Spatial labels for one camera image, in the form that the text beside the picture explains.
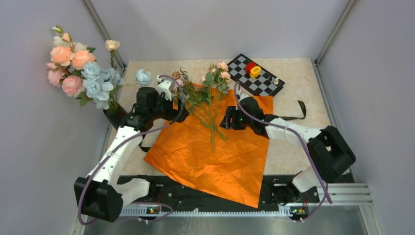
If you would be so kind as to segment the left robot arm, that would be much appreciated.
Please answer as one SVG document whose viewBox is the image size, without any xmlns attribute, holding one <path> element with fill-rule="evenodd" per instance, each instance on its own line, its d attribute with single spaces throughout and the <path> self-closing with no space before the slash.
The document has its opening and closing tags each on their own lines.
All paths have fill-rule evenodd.
<svg viewBox="0 0 415 235">
<path fill-rule="evenodd" d="M 173 108 L 169 87 L 140 88 L 131 111 L 118 118 L 116 137 L 100 162 L 86 177 L 79 177 L 74 183 L 78 221 L 82 225 L 87 224 L 82 219 L 83 215 L 114 222 L 122 209 L 135 200 L 155 200 L 157 189 L 149 181 L 134 178 L 119 184 L 118 180 L 135 148 L 147 134 L 155 131 L 152 127 L 157 119 L 165 119 L 170 124 L 182 122 L 185 119 L 184 103 L 179 103 L 177 109 Z"/>
</svg>

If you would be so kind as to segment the orange paper flower bouquet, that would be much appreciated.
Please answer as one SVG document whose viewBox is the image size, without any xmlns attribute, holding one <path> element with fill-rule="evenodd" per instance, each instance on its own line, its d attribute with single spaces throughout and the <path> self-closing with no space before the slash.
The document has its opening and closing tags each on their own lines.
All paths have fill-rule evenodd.
<svg viewBox="0 0 415 235">
<path fill-rule="evenodd" d="M 228 65 L 223 61 L 216 65 L 211 64 L 208 72 L 201 79 L 201 85 L 193 83 L 188 77 L 188 72 L 182 69 L 173 72 L 172 76 L 184 89 L 184 95 L 179 95 L 179 98 L 184 99 L 187 110 L 209 129 L 212 151 L 215 151 L 215 136 L 227 140 L 227 137 L 219 131 L 216 119 L 219 102 L 222 96 L 229 92 L 228 82 L 231 75 Z"/>
</svg>

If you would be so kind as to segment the orange wrapping paper sheet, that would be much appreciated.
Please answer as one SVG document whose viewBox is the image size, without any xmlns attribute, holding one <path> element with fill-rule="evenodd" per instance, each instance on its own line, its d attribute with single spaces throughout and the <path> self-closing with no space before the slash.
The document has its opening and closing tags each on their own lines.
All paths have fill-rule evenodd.
<svg viewBox="0 0 415 235">
<path fill-rule="evenodd" d="M 250 128 L 215 136 L 189 115 L 163 129 L 144 160 L 174 181 L 212 195 L 257 208 L 269 140 Z"/>
</svg>

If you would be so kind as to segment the peach flower stem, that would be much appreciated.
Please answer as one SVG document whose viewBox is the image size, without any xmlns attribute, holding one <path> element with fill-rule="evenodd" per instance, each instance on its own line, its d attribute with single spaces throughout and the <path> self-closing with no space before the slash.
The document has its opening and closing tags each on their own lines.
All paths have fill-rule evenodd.
<svg viewBox="0 0 415 235">
<path fill-rule="evenodd" d="M 75 42 L 69 33 L 59 27 L 54 27 L 52 31 L 56 35 L 52 40 L 51 63 L 64 68 L 71 66 L 76 70 L 82 70 L 89 62 L 96 62 L 93 47 Z"/>
</svg>

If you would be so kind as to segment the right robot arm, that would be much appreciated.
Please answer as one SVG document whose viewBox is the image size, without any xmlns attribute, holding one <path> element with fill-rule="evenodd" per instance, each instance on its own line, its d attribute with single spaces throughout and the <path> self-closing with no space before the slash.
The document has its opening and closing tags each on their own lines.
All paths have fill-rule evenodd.
<svg viewBox="0 0 415 235">
<path fill-rule="evenodd" d="M 227 130 L 250 128 L 259 136 L 304 149 L 311 166 L 287 184 L 290 200 L 299 202 L 309 189 L 323 183 L 334 183 L 355 163 L 353 151 L 336 127 L 304 127 L 293 123 L 291 117 L 265 114 L 251 96 L 239 95 L 236 100 L 237 105 L 227 107 L 220 127 Z"/>
</svg>

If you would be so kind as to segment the blue flower stem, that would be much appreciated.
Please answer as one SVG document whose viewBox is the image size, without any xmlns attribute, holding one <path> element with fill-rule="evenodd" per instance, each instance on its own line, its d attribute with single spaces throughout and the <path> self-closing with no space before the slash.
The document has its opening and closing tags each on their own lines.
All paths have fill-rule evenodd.
<svg viewBox="0 0 415 235">
<path fill-rule="evenodd" d="M 140 69 L 144 75 L 144 81 L 136 81 L 134 84 L 125 83 L 119 71 L 114 68 L 102 69 L 96 62 L 88 62 L 81 70 L 83 91 L 77 95 L 83 106 L 92 102 L 98 109 L 108 114 L 113 114 L 120 107 L 118 92 L 127 86 L 149 85 L 152 82 L 151 73 Z"/>
</svg>

